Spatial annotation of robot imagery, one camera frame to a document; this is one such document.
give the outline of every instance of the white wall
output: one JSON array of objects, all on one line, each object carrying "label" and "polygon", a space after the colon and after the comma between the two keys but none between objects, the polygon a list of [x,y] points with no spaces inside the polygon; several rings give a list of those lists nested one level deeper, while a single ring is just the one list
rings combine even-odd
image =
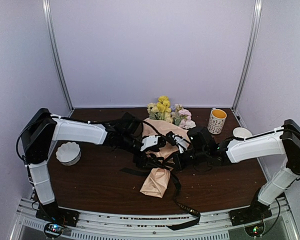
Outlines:
[{"label": "white wall", "polygon": [[67,115],[40,0],[0,0],[0,240],[31,186],[15,142],[41,107]]},{"label": "white wall", "polygon": [[[253,133],[300,125],[300,0],[263,1],[262,18],[251,68],[238,111]],[[270,174],[283,158],[265,158]],[[300,231],[300,181],[287,191]]]},{"label": "white wall", "polygon": [[247,51],[253,0],[52,0],[75,107],[230,107]]}]

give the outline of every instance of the dark wooden tabletop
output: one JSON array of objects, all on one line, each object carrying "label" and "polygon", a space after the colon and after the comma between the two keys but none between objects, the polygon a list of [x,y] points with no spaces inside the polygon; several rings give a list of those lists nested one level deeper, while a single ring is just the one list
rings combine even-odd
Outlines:
[{"label": "dark wooden tabletop", "polygon": [[[210,108],[189,108],[197,125],[207,126]],[[232,135],[239,124],[230,109],[222,133],[215,136],[221,142]],[[106,121],[120,118],[130,112],[140,119],[148,117],[146,108],[76,109],[73,118]],[[134,215],[160,215],[183,213],[173,202],[175,187],[170,181],[163,198],[143,195],[139,192],[145,177],[121,172],[127,167],[137,169],[133,155],[121,149],[80,142],[81,159],[73,166],[64,166],[56,159],[55,151],[48,163],[52,188],[61,207]],[[188,166],[175,174],[182,184],[178,201],[200,212],[243,207],[250,204],[256,190],[266,183],[256,159],[230,166],[214,167],[204,172],[203,163]]]}]

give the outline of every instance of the white mug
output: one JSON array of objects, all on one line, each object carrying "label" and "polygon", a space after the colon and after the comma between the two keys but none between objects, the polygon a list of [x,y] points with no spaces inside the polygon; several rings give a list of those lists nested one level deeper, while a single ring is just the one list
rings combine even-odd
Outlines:
[{"label": "white mug", "polygon": [[208,130],[212,134],[220,134],[225,125],[227,113],[221,109],[212,108],[208,123]]}]

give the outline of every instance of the white bowl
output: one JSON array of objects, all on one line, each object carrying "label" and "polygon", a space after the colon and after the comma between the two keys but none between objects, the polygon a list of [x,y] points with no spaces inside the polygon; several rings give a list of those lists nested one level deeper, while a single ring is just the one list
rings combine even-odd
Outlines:
[{"label": "white bowl", "polygon": [[71,166],[80,160],[81,149],[77,143],[69,141],[58,147],[55,155],[56,159],[58,159],[60,163],[66,166]]},{"label": "white bowl", "polygon": [[234,130],[233,130],[233,136],[237,137],[237,138],[250,138],[252,137],[252,133],[246,129],[246,128],[243,128],[243,127],[236,127]]}]

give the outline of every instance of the yellow flower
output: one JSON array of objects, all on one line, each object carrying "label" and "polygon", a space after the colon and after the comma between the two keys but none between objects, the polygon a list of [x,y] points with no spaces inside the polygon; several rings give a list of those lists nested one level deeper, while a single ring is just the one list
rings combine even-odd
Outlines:
[{"label": "yellow flower", "polygon": [[166,111],[166,106],[163,105],[161,102],[158,102],[156,106],[158,107],[160,113],[164,113]]},{"label": "yellow flower", "polygon": [[168,123],[171,123],[171,124],[174,122],[174,120],[172,119],[172,117],[166,117],[165,121],[168,122]]},{"label": "yellow flower", "polygon": [[161,97],[158,98],[158,101],[159,101],[160,103],[163,103],[164,100],[169,101],[169,98],[168,98],[167,96],[161,96]]},{"label": "yellow flower", "polygon": [[167,108],[170,107],[170,101],[169,100],[164,100],[162,102],[163,105],[165,105]]},{"label": "yellow flower", "polygon": [[151,112],[153,113],[158,113],[159,112],[159,108],[157,106],[154,106],[152,109],[151,109]]}]

